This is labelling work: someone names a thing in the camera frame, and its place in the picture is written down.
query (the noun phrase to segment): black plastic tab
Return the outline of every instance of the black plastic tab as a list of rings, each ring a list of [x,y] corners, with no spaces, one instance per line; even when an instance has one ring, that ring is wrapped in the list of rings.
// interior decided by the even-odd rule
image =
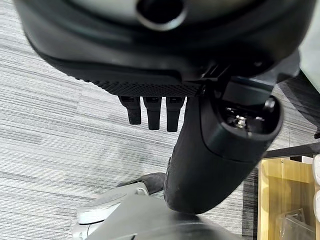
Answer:
[[[131,125],[141,124],[141,107],[140,97],[135,96],[118,96],[121,104],[128,111],[129,123]]]
[[[144,97],[143,102],[148,114],[148,125],[150,130],[160,129],[160,111],[162,97]]]
[[[185,97],[167,97],[166,103],[166,130],[168,132],[178,131],[180,109],[184,105]]]

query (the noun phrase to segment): wooden furniture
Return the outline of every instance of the wooden furniture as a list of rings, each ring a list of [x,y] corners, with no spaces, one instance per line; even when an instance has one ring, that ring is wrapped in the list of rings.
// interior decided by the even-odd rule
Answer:
[[[257,239],[279,240],[277,218],[301,208],[306,223],[319,227],[313,209],[314,195],[312,165],[288,158],[263,159],[259,164]]]

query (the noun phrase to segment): metal bolt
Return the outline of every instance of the metal bolt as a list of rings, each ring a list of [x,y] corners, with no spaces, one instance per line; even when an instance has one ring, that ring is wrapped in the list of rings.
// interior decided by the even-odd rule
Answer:
[[[244,129],[247,125],[246,121],[247,119],[245,117],[237,115],[234,123],[237,128]]]

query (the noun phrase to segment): round hole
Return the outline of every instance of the round hole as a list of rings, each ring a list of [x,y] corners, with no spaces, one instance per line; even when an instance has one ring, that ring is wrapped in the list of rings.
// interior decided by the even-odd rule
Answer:
[[[174,29],[186,17],[184,0],[139,0],[136,12],[144,26],[157,31]]]

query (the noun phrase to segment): gray carpet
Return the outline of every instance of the gray carpet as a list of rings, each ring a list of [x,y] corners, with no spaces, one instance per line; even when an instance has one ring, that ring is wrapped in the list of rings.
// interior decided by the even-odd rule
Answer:
[[[148,130],[144,108],[142,125],[131,126],[116,96],[45,63],[9,0],[0,2],[0,23],[0,239],[70,240],[80,206],[120,182],[165,172],[179,133],[166,132],[164,105],[159,131]],[[316,142],[320,94],[305,79],[274,94],[286,115],[271,149]],[[257,177],[204,215],[254,239]]]

